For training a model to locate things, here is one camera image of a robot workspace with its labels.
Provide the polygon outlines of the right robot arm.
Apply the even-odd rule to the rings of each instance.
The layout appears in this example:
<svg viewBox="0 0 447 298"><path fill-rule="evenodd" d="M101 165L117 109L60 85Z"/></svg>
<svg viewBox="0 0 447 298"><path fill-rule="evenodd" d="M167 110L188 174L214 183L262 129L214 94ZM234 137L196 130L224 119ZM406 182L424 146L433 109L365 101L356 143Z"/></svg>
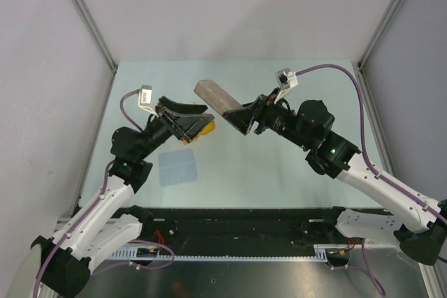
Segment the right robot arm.
<svg viewBox="0 0 447 298"><path fill-rule="evenodd" d="M260 95L240 104L234 98L223 107L223 118L243 135L270 129L307 152L305 160L319 175L327 175L364 193L392 216L387 223L360 229L347 212L322 225L323 237L338 243L346 235L383 239L397 244L416 262L432 266L446 241L446 202L415 191L366 160L366 151L332 131L335 121L320 100L306 100L298 111L284 99Z"/></svg>

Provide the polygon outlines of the orange sunglasses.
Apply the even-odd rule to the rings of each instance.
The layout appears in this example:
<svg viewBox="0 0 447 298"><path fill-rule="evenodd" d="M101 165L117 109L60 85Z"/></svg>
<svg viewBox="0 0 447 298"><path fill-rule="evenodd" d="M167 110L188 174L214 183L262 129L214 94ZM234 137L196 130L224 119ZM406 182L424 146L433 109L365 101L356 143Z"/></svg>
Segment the orange sunglasses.
<svg viewBox="0 0 447 298"><path fill-rule="evenodd" d="M182 140L182 143L184 145L188 145L192 142L195 142L196 140L198 140L200 137L202 136L206 136L208 134L210 134L212 131L214 131L216 129L216 124L215 121L211 121L208 125L206 125L206 127L204 127L204 129L202 129L202 131L195 136L190 142L186 141L186 140Z"/></svg>

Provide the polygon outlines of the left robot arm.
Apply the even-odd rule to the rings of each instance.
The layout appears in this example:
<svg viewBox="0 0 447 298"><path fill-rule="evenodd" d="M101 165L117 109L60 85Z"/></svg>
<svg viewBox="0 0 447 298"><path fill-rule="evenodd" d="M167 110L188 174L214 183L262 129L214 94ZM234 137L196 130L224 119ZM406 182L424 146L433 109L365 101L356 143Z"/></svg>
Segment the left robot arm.
<svg viewBox="0 0 447 298"><path fill-rule="evenodd" d="M106 224L147 181L153 168L147 157L171 137L187 143L196 139L214 121L206 111L206 105L176 103L162 96L145 127L123 126L112 134L114 158L105 167L102 187L60 230L33 242L41 250L41 265L32 297L43 288L75 297L117 249L134 239L145 242L153 237L154 224L131 214L124 214L110 228Z"/></svg>

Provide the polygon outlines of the grey glasses case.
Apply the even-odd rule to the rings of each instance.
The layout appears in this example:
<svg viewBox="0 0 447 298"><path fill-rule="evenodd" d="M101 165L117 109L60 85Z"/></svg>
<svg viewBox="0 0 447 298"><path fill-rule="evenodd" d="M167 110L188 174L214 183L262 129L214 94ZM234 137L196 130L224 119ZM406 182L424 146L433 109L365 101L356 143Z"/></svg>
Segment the grey glasses case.
<svg viewBox="0 0 447 298"><path fill-rule="evenodd" d="M198 81L194 92L221 116L243 108L239 102L213 80Z"/></svg>

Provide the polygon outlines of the blue cleaning cloth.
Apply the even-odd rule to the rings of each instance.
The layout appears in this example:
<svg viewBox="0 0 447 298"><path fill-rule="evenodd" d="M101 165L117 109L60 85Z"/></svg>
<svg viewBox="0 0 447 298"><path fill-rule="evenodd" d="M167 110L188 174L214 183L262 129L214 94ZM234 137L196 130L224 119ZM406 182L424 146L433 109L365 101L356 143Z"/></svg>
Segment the blue cleaning cloth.
<svg viewBox="0 0 447 298"><path fill-rule="evenodd" d="M193 149L160 153L158 162L161 187L191 183L198 179Z"/></svg>

